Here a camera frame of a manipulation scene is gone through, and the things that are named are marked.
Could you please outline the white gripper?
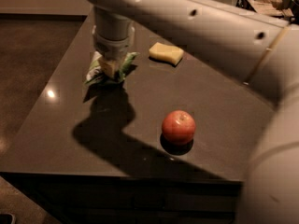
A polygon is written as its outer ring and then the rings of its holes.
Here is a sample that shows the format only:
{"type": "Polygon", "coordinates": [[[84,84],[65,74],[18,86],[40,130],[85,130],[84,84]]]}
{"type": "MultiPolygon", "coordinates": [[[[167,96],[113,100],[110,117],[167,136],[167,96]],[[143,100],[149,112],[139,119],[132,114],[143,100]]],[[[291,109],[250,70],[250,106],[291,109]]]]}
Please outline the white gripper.
{"type": "Polygon", "coordinates": [[[98,33],[96,26],[92,29],[92,35],[95,50],[103,56],[98,59],[99,65],[106,76],[114,79],[120,68],[118,60],[126,56],[134,43],[135,28],[130,25],[126,30],[126,37],[118,41],[104,38],[98,33]]]}

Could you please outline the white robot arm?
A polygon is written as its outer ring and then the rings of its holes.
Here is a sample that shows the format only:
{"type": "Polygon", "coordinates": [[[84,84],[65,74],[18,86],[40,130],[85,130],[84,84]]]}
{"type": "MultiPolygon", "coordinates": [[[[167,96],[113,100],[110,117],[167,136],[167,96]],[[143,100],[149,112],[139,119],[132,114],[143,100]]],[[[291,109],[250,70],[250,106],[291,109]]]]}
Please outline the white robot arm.
{"type": "Polygon", "coordinates": [[[298,27],[212,0],[88,0],[246,83],[278,110],[249,159],[237,224],[299,224],[298,27]]]}

